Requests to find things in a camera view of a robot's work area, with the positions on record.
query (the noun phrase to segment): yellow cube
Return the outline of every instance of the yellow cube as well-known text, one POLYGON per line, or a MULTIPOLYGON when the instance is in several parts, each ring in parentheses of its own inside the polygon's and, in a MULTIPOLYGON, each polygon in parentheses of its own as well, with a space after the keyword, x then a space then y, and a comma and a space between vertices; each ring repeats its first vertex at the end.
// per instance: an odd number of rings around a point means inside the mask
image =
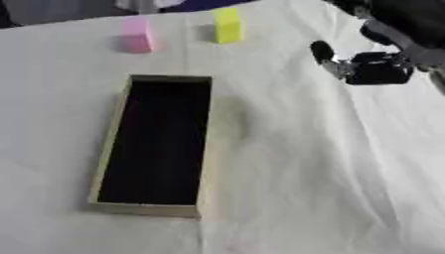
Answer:
POLYGON ((235 8, 216 9, 215 26, 219 44, 235 43, 241 40, 241 22, 235 8))

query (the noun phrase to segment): open box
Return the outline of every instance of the open box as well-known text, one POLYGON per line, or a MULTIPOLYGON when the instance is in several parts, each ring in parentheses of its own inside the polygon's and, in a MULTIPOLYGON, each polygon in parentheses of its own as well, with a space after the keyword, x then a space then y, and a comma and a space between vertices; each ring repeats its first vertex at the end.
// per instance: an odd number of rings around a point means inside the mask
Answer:
POLYGON ((131 76, 88 202, 108 212, 198 216, 211 89, 210 77, 131 76))

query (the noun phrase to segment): cardboard edge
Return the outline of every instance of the cardboard edge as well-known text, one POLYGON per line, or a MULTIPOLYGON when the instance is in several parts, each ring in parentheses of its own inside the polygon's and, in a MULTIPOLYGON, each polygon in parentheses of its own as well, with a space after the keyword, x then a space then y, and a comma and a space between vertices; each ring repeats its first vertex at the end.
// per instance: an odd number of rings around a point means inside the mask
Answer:
POLYGON ((123 115, 123 111, 125 109, 125 104, 130 93, 132 86, 131 77, 128 78, 127 85, 125 86, 122 94, 120 95, 116 108, 114 110, 114 114, 111 120, 110 127, 108 129, 108 133, 105 138, 105 142, 103 145, 102 153, 99 159, 99 165, 92 180, 91 189, 89 192, 88 202, 95 203, 99 197, 99 192, 102 186, 103 177, 105 175, 106 166, 108 165, 109 158, 111 156, 111 152, 113 149, 113 145, 115 142, 115 136, 117 135, 117 131, 119 130, 120 121, 123 115))

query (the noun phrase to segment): box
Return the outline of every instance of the box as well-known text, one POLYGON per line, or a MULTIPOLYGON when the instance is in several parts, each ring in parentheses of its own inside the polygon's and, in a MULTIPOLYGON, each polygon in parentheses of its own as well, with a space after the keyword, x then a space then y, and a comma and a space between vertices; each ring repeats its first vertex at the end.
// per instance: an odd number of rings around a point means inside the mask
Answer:
POLYGON ((236 8, 219 8, 214 14, 217 43, 229 44, 241 40, 241 22, 236 8))
POLYGON ((210 77, 131 76, 93 179, 92 207, 199 216, 211 90, 210 77))

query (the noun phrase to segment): white tablecloth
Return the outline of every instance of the white tablecloth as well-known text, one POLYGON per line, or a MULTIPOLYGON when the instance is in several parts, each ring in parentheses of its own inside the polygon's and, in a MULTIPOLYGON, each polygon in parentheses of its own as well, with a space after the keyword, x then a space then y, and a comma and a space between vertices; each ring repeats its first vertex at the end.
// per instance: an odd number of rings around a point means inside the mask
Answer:
POLYGON ((209 42, 209 13, 151 16, 160 48, 116 46, 127 18, 0 32, 0 250, 60 253, 443 253, 445 97, 351 87, 312 60, 377 48, 322 1, 242 5, 246 39, 209 42), (215 79, 201 222, 84 209, 128 74, 215 79))

